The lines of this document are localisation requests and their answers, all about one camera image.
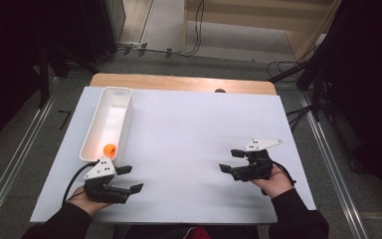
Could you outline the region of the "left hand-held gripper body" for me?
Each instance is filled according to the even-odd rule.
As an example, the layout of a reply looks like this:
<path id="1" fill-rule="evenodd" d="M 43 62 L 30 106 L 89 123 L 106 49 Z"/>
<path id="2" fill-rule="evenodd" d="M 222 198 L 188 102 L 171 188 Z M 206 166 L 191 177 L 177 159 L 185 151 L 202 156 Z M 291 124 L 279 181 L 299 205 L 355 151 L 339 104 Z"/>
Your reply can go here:
<path id="1" fill-rule="evenodd" d="M 84 189 L 94 202 L 124 204 L 130 195 L 129 189 L 110 186 L 116 174 L 116 166 L 109 157 L 104 157 L 85 175 Z"/>

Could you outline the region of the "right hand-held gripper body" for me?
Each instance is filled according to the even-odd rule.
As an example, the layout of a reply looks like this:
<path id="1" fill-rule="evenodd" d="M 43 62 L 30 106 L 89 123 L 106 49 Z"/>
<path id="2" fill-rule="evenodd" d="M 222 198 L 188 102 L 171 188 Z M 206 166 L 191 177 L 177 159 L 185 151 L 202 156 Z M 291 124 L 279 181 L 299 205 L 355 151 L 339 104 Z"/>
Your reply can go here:
<path id="1" fill-rule="evenodd" d="M 280 139 L 253 138 L 243 149 L 248 165 L 233 167 L 231 174 L 235 180 L 251 181 L 254 179 L 269 179 L 272 175 L 273 161 L 268 148 L 282 144 Z"/>

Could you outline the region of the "orange ball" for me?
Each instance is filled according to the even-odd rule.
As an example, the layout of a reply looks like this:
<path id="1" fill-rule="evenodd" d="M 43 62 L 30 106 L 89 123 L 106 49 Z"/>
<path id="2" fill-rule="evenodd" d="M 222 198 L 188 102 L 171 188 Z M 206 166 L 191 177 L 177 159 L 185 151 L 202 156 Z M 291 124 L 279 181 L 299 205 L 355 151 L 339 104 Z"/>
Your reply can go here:
<path id="1" fill-rule="evenodd" d="M 114 144 L 107 144 L 103 148 L 103 154 L 110 159 L 114 159 L 116 155 L 116 146 Z"/>

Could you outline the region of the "white rectangular bin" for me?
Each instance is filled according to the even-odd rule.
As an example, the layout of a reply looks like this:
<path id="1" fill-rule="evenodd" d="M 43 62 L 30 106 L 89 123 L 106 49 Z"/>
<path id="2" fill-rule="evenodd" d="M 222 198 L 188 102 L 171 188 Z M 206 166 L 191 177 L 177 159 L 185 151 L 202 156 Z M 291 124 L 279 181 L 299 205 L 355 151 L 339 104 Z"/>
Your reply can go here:
<path id="1" fill-rule="evenodd" d="M 105 157 L 103 148 L 107 144 L 114 144 L 116 155 L 112 162 L 115 166 L 120 166 L 126 148 L 132 115 L 131 89 L 103 88 L 80 151 L 80 159 L 88 162 L 102 159 Z"/>

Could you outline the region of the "person's right hand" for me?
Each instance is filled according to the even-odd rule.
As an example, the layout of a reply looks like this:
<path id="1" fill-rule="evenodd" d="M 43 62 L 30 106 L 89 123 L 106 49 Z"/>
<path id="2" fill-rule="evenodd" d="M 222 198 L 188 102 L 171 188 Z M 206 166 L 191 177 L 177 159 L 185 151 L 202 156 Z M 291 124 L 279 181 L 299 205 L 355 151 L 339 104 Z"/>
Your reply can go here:
<path id="1" fill-rule="evenodd" d="M 287 175 L 277 166 L 273 167 L 272 175 L 269 179 L 255 179 L 252 183 L 259 186 L 269 198 L 275 198 L 293 189 Z"/>

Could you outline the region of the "person's left hand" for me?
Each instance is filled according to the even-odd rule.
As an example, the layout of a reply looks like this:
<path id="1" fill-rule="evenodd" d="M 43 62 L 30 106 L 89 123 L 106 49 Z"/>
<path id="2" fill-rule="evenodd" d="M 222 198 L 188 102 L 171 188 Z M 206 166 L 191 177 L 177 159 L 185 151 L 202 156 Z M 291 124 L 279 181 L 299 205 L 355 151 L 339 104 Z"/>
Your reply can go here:
<path id="1" fill-rule="evenodd" d="M 110 203 L 94 202 L 90 200 L 82 186 L 74 191 L 68 202 L 80 207 L 91 217 L 94 217 L 99 211 L 110 206 Z"/>

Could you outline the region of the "white board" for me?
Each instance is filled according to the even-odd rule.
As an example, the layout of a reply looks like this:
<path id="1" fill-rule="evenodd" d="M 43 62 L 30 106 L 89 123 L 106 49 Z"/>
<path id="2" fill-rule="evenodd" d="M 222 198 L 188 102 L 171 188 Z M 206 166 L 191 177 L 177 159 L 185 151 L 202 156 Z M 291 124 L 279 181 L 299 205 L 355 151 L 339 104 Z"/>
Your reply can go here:
<path id="1" fill-rule="evenodd" d="M 135 90 L 122 163 L 129 174 L 116 187 L 142 184 L 126 203 L 99 212 L 103 223 L 262 224 L 277 217 L 271 201 L 250 182 L 236 181 L 222 164 L 252 139 L 275 139 L 269 150 L 295 180 L 308 208 L 315 206 L 277 96 Z"/>

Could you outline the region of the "person's dark and red clothing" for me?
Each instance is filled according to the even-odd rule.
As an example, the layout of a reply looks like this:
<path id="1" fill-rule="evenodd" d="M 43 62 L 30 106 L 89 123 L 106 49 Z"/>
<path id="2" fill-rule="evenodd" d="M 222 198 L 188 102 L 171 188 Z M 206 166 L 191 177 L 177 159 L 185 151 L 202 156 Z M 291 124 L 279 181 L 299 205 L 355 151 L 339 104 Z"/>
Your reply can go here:
<path id="1" fill-rule="evenodd" d="M 256 226 L 133 225 L 120 239 L 259 239 Z"/>

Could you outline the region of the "black tripod stand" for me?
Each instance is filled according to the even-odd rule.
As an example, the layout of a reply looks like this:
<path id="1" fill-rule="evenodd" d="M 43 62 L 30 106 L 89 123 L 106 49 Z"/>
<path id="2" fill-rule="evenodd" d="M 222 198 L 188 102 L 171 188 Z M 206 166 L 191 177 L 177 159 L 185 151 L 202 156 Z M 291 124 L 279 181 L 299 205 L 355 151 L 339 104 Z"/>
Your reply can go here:
<path id="1" fill-rule="evenodd" d="M 315 121 L 320 121 L 319 113 L 321 111 L 327 112 L 328 110 L 328 104 L 323 103 L 320 99 L 324 74 L 323 68 L 318 60 L 315 57 L 310 57 L 302 63 L 293 62 L 293 66 L 288 70 L 274 76 L 271 75 L 269 82 L 275 84 L 293 75 L 298 75 L 295 80 L 296 87 L 300 91 L 306 91 L 312 88 L 312 94 L 307 106 L 286 114 L 288 117 L 295 115 L 295 118 L 288 122 L 291 131 L 294 131 L 301 119 L 308 114 L 311 114 Z"/>

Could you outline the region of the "black curtain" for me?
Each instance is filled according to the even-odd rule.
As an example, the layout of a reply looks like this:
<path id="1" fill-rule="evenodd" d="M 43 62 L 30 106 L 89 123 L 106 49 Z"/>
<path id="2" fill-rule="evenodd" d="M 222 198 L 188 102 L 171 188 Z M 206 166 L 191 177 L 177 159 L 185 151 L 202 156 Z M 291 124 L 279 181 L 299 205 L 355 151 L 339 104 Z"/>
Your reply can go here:
<path id="1" fill-rule="evenodd" d="M 76 0 L 0 0 L 0 132 L 36 92 L 39 54 L 62 41 Z"/>
<path id="2" fill-rule="evenodd" d="M 318 51 L 328 96 L 360 140 L 350 153 L 382 179 L 382 0 L 342 0 Z"/>

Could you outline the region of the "black cabinet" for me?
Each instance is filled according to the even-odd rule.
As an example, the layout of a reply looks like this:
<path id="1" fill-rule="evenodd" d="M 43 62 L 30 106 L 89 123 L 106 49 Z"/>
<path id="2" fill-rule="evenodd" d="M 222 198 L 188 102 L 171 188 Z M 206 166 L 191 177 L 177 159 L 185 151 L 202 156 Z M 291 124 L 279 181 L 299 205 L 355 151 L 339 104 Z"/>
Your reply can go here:
<path id="1" fill-rule="evenodd" d="M 84 53 L 96 63 L 117 50 L 126 19 L 124 4 L 123 0 L 81 0 L 81 3 L 89 44 Z"/>

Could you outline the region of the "metal floor rail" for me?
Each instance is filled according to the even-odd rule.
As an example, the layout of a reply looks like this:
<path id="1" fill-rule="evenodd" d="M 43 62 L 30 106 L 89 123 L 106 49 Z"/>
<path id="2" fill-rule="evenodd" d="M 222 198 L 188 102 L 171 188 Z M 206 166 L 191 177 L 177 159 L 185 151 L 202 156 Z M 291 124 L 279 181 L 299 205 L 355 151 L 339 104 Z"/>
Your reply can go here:
<path id="1" fill-rule="evenodd" d="M 313 113 L 308 113 L 307 118 L 353 238 L 369 239 L 360 213 L 338 168 L 321 123 L 315 119 Z"/>
<path id="2" fill-rule="evenodd" d="M 24 160 L 29 153 L 31 146 L 34 143 L 47 115 L 55 101 L 55 96 L 51 95 L 44 106 L 37 110 L 32 122 L 29 124 L 26 133 L 23 135 L 21 142 L 18 144 L 13 156 L 8 165 L 5 167 L 3 174 L 0 177 L 0 207 L 8 194 L 12 183 L 19 173 Z"/>

